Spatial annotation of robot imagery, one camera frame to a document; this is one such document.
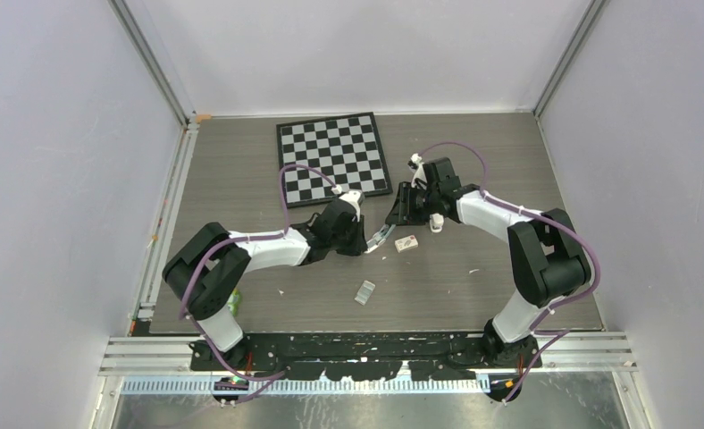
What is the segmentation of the white staple box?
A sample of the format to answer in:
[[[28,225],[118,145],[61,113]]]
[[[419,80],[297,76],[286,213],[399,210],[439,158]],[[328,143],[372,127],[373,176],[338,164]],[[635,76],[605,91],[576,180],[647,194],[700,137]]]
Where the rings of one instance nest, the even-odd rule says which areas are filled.
[[[419,246],[415,235],[409,235],[394,241],[395,249],[398,253],[415,249]]]

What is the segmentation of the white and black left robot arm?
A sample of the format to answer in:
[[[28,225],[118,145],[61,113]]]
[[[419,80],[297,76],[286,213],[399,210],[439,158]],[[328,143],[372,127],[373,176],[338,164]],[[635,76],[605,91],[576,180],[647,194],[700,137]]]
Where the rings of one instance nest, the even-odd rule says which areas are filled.
[[[223,368],[240,368],[247,358],[243,331],[227,301],[242,276],[275,266],[302,266],[334,251],[359,257],[367,250],[364,195],[351,190],[334,198],[320,214],[286,231],[246,234],[220,223],[202,227],[165,265],[163,281],[214,344]]]

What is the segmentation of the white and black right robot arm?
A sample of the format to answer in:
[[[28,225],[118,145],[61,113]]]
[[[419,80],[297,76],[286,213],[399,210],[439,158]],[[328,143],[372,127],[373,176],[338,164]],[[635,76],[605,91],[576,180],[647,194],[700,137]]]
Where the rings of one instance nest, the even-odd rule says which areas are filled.
[[[451,161],[425,162],[413,155],[414,176],[398,186],[385,223],[426,225],[442,231],[446,220],[478,228],[508,245],[515,292],[486,323],[480,348],[494,366],[507,366],[530,338],[542,314],[571,296],[592,277],[584,246],[568,214],[526,209],[493,197],[475,184],[464,185]]]

